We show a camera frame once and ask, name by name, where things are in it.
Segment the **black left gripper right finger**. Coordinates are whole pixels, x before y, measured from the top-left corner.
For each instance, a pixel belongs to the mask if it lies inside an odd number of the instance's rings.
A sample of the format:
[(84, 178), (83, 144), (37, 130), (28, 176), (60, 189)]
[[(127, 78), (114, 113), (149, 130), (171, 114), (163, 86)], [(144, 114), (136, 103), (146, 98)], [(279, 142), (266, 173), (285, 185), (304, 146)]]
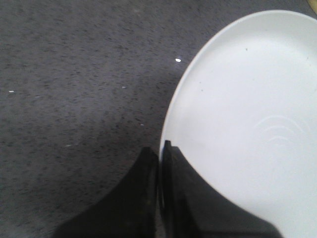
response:
[(280, 238), (277, 228), (213, 189), (180, 149), (165, 141), (160, 208), (168, 238)]

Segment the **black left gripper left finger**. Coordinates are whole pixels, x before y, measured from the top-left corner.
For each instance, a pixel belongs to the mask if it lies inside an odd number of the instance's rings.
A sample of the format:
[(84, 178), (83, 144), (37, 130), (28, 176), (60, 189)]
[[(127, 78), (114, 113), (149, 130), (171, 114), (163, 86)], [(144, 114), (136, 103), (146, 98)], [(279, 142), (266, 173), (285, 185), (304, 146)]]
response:
[(55, 238), (153, 238), (159, 159), (144, 147), (125, 177), (97, 204), (57, 228)]

